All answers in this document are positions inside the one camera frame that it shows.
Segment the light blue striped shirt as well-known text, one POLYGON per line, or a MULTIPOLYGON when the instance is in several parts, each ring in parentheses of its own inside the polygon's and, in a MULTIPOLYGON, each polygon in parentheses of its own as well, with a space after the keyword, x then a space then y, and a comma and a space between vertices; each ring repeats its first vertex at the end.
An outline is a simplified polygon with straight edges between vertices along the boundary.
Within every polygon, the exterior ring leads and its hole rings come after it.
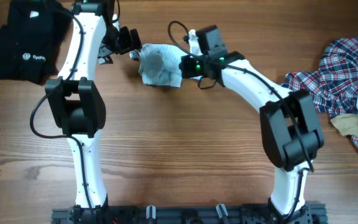
POLYGON ((178 47, 167 44, 144 44, 140 50, 130 52, 130 58, 140 62, 138 73, 143 84, 175 88, 181 87, 179 64, 185 55, 178 47))

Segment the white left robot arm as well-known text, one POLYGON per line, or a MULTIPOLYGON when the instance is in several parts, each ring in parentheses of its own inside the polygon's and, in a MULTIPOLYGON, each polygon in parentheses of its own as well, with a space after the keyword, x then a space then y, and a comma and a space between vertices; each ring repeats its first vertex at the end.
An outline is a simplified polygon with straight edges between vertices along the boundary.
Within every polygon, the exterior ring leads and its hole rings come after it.
POLYGON ((106 106, 94 82, 97 63, 111 63, 112 54, 123 55, 142 47, 137 30, 119 25, 116 1, 75 1, 73 34, 58 77, 49 80, 45 93, 58 128, 73 153, 76 206, 102 207, 107 191, 101 177, 99 142, 106 123, 106 106))

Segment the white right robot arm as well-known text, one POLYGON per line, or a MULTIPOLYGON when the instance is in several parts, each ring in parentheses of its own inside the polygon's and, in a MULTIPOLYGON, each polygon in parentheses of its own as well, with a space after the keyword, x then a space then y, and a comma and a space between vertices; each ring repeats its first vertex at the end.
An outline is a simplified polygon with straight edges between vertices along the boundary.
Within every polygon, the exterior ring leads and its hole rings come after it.
POLYGON ((191 30, 181 58, 183 78, 208 78, 246 100, 260 116, 262 145, 275 167, 268 200, 271 223, 291 223, 306 215, 306 176, 324 137, 311 95, 282 87, 258 72, 239 52, 228 52, 216 25, 191 30))

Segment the black folded polo shirt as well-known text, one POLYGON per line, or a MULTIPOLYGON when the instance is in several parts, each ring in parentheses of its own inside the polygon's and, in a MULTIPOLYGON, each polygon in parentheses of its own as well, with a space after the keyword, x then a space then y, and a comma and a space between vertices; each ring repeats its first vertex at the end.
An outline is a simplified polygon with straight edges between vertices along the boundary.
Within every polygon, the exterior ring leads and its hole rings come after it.
POLYGON ((55 73, 70 14, 58 1, 11 1, 7 24, 0 28, 0 80, 41 85, 55 73))

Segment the red blue plaid shirt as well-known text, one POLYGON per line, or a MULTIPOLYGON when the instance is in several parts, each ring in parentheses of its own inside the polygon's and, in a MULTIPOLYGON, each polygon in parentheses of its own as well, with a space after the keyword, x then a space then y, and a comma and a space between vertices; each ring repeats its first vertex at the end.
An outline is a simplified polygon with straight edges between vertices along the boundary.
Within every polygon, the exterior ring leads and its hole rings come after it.
MULTIPOLYGON (((282 87, 308 90, 314 107, 330 120, 340 114, 358 114, 358 37, 334 40, 325 48, 314 72, 290 72, 282 87)), ((358 152, 358 137, 347 135, 358 152)))

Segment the beige cloth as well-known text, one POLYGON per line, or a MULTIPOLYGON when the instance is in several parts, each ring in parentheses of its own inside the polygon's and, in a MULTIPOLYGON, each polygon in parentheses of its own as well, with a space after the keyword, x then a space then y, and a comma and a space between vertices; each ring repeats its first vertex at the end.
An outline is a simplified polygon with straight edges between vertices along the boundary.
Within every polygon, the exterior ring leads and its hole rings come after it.
POLYGON ((358 114, 340 114, 330 120, 342 136, 358 137, 358 114))

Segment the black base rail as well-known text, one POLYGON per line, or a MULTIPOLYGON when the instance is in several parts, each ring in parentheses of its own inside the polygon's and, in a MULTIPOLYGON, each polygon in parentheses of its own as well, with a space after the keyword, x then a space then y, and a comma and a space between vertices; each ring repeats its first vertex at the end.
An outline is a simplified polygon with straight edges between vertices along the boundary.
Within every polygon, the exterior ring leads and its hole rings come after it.
MULTIPOLYGON (((50 223, 280 223, 280 219, 269 211, 268 205, 243 204, 215 207, 148 207, 110 206, 103 213, 94 209, 97 221, 93 221, 88 208, 74 206, 53 209, 50 223)), ((290 223, 328 223, 325 204, 305 203, 295 212, 290 223)))

